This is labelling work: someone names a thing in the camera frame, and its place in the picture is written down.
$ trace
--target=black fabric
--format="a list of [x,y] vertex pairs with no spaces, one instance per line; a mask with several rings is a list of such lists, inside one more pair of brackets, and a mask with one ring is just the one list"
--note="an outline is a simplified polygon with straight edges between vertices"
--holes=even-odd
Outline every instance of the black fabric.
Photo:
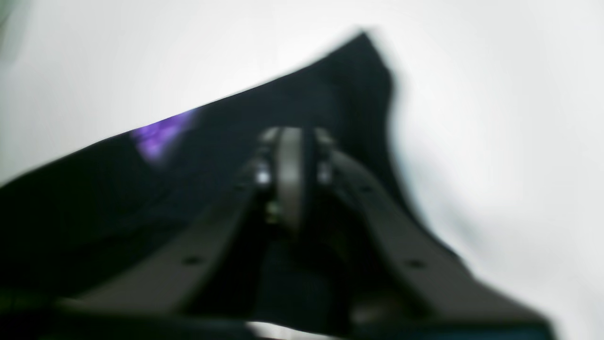
[[407,210],[387,154],[392,90],[361,33],[300,71],[197,109],[161,171],[121,134],[25,174],[0,189],[0,285],[71,296],[135,264],[231,183],[270,126],[327,128]]

